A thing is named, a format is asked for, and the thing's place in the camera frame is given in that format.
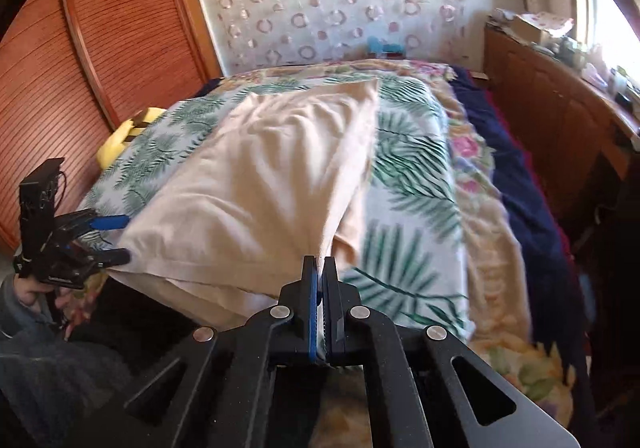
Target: person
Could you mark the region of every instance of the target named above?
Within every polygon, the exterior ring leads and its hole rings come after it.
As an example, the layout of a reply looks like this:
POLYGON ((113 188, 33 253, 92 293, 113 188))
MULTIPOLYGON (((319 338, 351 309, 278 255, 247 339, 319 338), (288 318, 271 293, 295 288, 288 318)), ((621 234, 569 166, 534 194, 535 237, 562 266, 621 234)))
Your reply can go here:
MULTIPOLYGON (((0 285, 0 446, 56 448, 70 428, 123 390, 196 325, 107 279, 90 320, 65 338, 33 276, 0 285)), ((68 311, 74 294, 59 289, 68 311)))

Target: yellow pillow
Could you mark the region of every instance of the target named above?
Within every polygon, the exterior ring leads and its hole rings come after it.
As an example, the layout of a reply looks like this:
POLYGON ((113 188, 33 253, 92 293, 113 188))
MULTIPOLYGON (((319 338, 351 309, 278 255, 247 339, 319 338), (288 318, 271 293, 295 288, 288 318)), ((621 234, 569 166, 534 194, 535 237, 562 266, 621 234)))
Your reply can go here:
POLYGON ((106 170, 121 155, 133 138, 138 136, 153 120, 159 117, 166 109, 149 107, 137 113, 130 120, 124 121, 107 141, 98 149, 96 159, 102 170, 106 170))

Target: black wire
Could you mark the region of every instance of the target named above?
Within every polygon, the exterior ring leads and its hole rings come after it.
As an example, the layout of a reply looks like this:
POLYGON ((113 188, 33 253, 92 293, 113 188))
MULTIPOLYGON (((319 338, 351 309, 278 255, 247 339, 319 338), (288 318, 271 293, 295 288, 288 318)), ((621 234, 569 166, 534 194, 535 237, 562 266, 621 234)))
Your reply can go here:
POLYGON ((54 212, 58 211, 58 208, 60 207, 60 204, 62 203, 62 200, 65 198, 65 192, 66 192, 66 173, 64 173, 63 171, 60 171, 60 173, 58 174, 58 177, 62 176, 62 178, 65 180, 65 186, 62 188, 62 194, 60 194, 60 199, 58 199, 58 204, 56 205, 56 207, 54 208, 54 212))

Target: floral blanket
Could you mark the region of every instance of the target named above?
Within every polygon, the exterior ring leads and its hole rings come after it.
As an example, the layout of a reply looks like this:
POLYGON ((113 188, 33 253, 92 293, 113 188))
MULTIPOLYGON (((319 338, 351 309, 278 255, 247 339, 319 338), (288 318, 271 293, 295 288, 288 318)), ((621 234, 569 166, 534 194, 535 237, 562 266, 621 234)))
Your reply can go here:
MULTIPOLYGON (((399 325, 440 324, 463 340, 468 320, 465 249, 447 145, 448 118, 428 88, 447 66, 364 60, 263 69, 231 77, 209 95, 178 102, 157 118, 108 168, 80 208, 135 216, 175 168, 248 93, 306 90, 316 85, 380 80, 378 144, 366 199, 362 258, 340 277, 362 301, 399 325)), ((104 249, 120 232, 87 235, 104 249)))

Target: silver screw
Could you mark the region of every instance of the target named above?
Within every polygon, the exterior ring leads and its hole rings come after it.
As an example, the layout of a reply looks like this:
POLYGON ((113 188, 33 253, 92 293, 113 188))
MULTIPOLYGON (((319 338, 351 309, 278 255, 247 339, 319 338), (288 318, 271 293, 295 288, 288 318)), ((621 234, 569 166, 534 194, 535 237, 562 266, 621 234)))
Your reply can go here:
POLYGON ((290 310, 286 305, 276 305, 271 308, 270 313, 274 318, 286 318, 289 316, 290 310))
POLYGON ((193 332, 193 339, 196 342, 208 342, 213 338, 214 332, 211 327, 198 327, 193 332))
POLYGON ((355 307, 351 308, 349 313, 351 313, 351 316, 353 316, 354 318, 363 319, 363 318, 369 318, 371 311, 366 307, 364 307, 363 305, 356 305, 355 307))
POLYGON ((432 325, 427 329, 427 336, 432 340, 444 340, 447 337, 447 330, 439 325, 432 325))

